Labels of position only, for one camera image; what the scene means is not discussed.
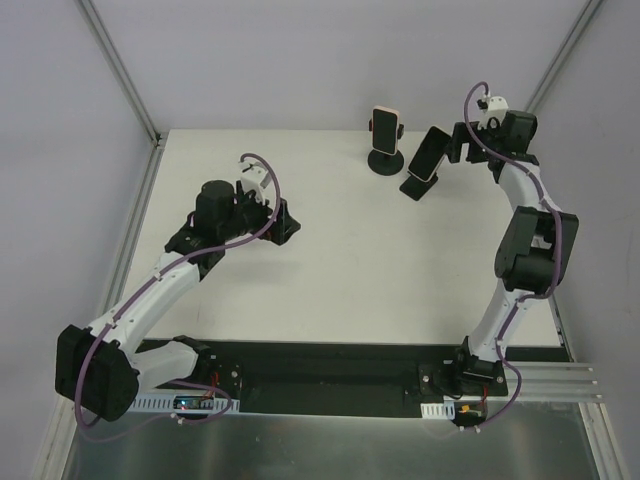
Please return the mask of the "pink-case smartphone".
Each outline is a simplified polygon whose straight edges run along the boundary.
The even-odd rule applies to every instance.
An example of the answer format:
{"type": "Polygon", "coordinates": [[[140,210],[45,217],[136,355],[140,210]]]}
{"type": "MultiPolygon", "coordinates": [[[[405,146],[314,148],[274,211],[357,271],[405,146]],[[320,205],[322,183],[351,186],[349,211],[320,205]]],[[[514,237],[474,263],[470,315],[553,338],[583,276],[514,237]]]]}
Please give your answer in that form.
{"type": "Polygon", "coordinates": [[[432,126],[421,141],[409,167],[409,176],[420,182],[430,181],[446,154],[451,136],[437,126],[432,126]]]}
{"type": "Polygon", "coordinates": [[[372,148],[387,155],[397,153],[399,112],[388,107],[375,106],[372,110],[372,148]]]}

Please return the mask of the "black folding phone stand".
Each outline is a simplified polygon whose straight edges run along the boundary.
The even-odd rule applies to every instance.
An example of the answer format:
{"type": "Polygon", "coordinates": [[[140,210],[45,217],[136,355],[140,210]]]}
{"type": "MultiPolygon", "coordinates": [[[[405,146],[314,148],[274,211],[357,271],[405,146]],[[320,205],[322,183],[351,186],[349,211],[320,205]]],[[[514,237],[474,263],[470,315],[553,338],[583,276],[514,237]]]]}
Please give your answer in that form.
{"type": "Polygon", "coordinates": [[[399,191],[413,201],[420,201],[424,195],[438,182],[439,177],[434,172],[428,180],[424,180],[408,171],[406,180],[400,185],[399,191]]]}

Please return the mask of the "black round-base phone stand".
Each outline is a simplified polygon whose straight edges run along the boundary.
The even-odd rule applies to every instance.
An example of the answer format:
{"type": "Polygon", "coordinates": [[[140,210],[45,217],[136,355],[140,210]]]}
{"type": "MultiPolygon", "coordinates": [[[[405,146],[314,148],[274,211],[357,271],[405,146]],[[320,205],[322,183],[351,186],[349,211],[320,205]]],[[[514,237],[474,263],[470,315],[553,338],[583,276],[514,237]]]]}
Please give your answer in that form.
{"type": "MultiPolygon", "coordinates": [[[[371,133],[371,119],[369,120],[369,131],[371,133]]],[[[398,130],[398,143],[404,135],[404,125],[400,123],[398,130]]],[[[375,151],[372,146],[367,157],[369,168],[376,174],[382,176],[393,176],[400,172],[404,166],[404,156],[400,152],[397,144],[397,153],[395,155],[387,155],[375,151]]]]}

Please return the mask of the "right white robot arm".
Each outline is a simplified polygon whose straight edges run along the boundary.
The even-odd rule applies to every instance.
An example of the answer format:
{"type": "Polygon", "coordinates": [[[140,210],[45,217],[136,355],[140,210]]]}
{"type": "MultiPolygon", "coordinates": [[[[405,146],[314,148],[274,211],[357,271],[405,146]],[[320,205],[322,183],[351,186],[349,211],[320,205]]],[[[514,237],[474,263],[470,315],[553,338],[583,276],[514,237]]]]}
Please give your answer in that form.
{"type": "Polygon", "coordinates": [[[499,383],[509,341],[531,306],[554,293],[569,263],[579,219],[563,212],[543,185],[540,162],[528,150],[536,130],[535,116],[513,110],[453,129],[451,162],[486,164],[512,208],[494,260],[494,294],[445,370],[455,398],[488,390],[505,394],[499,383]]]}

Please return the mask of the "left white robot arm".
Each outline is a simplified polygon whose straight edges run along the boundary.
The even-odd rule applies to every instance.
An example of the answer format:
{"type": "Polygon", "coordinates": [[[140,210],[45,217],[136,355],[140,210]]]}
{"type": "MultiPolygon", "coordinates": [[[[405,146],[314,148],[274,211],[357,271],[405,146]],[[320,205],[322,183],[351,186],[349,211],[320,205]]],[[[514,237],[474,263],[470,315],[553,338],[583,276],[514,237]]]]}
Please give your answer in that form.
{"type": "Polygon", "coordinates": [[[145,352],[140,344],[227,250],[253,240],[283,245],[300,228],[283,198],[262,200],[257,189],[240,182],[205,183],[138,289],[87,327],[70,325],[58,336],[55,390],[73,402],[79,425],[89,425],[84,411],[115,421],[139,393],[167,383],[214,390],[213,353],[204,343],[179,335],[145,352]]]}

